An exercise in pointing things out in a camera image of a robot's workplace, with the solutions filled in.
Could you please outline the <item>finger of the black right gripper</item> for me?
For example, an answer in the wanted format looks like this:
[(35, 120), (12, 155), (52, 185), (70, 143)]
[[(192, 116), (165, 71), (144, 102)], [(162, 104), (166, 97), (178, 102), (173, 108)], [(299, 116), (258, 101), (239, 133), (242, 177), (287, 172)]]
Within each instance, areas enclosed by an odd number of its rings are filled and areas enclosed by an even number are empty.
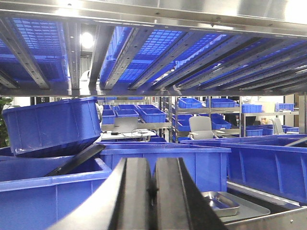
[(158, 158), (153, 181), (153, 229), (227, 229), (205, 201), (182, 158)]
[(145, 158), (121, 159), (106, 181), (52, 230), (147, 230), (151, 172)]

